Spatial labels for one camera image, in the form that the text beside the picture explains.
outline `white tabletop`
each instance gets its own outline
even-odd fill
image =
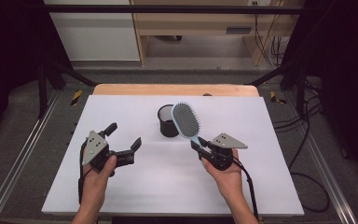
[[[73,215],[78,209],[80,146],[91,130],[112,122],[110,149],[127,150],[142,137],[135,163],[116,169],[109,179],[102,213],[123,216],[227,216],[230,211],[212,177],[202,167],[189,140],[159,132],[157,112],[163,105],[190,103],[200,119],[200,137],[228,133],[246,145],[240,160],[253,179],[261,216],[304,215],[273,130],[264,99],[226,96],[91,95],[84,108],[42,212]],[[252,207],[246,176],[243,192]]]

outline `table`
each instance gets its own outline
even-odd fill
[[[213,97],[200,96],[204,93],[210,93]],[[135,163],[118,168],[109,181],[105,204],[101,209],[103,214],[230,216],[224,199],[213,179],[203,170],[189,141],[181,136],[166,138],[159,133],[159,107],[186,100],[199,115],[201,137],[212,139],[221,133],[220,130],[227,130],[236,138],[246,138],[239,138],[249,145],[248,149],[240,150],[240,159],[254,180],[257,208],[261,216],[303,215],[264,100],[257,96],[255,87],[236,85],[97,86],[77,124],[42,212],[73,215],[77,211],[76,181],[80,145],[90,129],[98,132],[116,121],[117,130],[106,138],[111,149],[128,149],[139,136],[142,136],[143,145],[135,154]],[[210,105],[221,105],[224,109],[210,110]],[[227,112],[228,106],[236,109]],[[235,124],[227,113],[235,117]],[[244,123],[252,128],[238,125]],[[243,178],[243,189],[251,205],[246,177]]]

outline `black horizontal bar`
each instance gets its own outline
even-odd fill
[[[221,6],[128,6],[128,5],[24,5],[32,10],[66,13],[199,13],[303,15],[321,12],[315,7],[221,7]]]

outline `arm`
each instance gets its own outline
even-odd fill
[[[238,157],[237,149],[233,149],[234,157]],[[202,158],[206,171],[214,178],[217,187],[225,199],[236,224],[258,223],[242,192],[241,168],[231,164],[225,171],[216,170],[213,165]]]
[[[83,197],[72,223],[95,223],[103,206],[107,180],[116,167],[116,161],[116,156],[110,157],[99,174],[94,170],[90,171],[90,164],[83,167],[83,173],[86,174]]]

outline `silver metal bracket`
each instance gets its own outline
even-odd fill
[[[94,131],[89,132],[82,165],[85,166],[89,164],[107,145],[107,142],[99,134]]]
[[[211,141],[211,144],[221,148],[248,148],[248,146],[244,143],[226,133],[220,133],[217,135],[217,137]]]

